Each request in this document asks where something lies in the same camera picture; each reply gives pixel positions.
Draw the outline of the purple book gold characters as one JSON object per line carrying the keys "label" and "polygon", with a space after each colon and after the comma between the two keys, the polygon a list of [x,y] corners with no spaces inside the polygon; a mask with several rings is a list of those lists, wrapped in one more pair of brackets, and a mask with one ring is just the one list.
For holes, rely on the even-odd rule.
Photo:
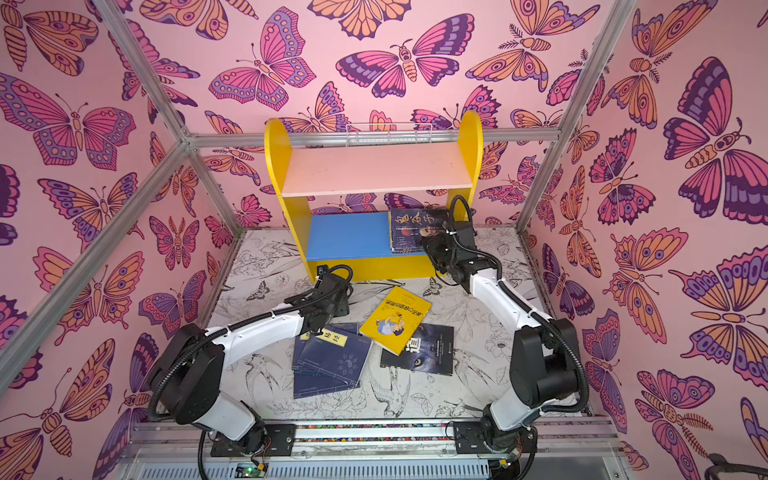
{"label": "purple book gold characters", "polygon": [[388,214],[390,247],[393,254],[423,250],[423,240],[444,231],[446,209],[397,208]]}

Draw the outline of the yellow cartoon book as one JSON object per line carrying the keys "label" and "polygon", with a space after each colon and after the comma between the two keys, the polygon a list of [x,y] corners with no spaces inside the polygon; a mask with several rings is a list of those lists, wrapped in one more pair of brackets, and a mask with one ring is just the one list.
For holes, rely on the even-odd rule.
{"label": "yellow cartoon book", "polygon": [[361,325],[359,333],[384,350],[400,355],[431,308],[426,299],[395,287]]}

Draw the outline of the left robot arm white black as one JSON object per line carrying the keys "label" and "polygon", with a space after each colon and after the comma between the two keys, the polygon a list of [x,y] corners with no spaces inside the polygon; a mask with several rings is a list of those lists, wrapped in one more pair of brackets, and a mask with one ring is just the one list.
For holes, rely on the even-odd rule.
{"label": "left robot arm white black", "polygon": [[224,370],[283,340],[318,335],[335,317],[349,313],[353,270],[331,267],[314,286],[277,307],[233,324],[181,328],[145,377],[150,390],[148,418],[192,425],[215,435],[235,453],[253,455],[267,448],[267,429],[256,411],[226,393]]}

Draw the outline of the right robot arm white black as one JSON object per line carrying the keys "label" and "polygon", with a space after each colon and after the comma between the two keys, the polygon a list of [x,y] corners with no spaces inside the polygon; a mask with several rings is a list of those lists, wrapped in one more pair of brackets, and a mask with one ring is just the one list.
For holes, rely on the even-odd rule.
{"label": "right robot arm white black", "polygon": [[438,274],[480,301],[512,336],[510,387],[487,405],[480,420],[484,443],[494,452],[520,450],[534,438],[545,413],[580,413],[589,402],[589,382],[573,323],[554,319],[519,294],[503,275],[503,264],[475,244],[466,198],[452,198],[443,227],[422,240]]}

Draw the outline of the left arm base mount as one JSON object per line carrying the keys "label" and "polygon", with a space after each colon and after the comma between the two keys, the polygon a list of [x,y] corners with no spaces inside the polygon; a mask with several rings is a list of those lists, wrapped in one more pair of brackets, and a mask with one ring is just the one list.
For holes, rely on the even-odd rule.
{"label": "left arm base mount", "polygon": [[218,433],[213,441],[210,455],[218,457],[289,457],[293,452],[296,424],[266,424],[257,427],[238,441],[230,440]]}

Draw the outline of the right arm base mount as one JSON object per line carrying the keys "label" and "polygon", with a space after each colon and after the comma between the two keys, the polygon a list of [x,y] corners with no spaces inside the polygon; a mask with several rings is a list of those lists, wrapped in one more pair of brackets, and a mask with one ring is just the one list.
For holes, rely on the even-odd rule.
{"label": "right arm base mount", "polygon": [[491,421],[451,421],[446,427],[459,454],[519,456],[536,450],[533,427],[499,430]]}

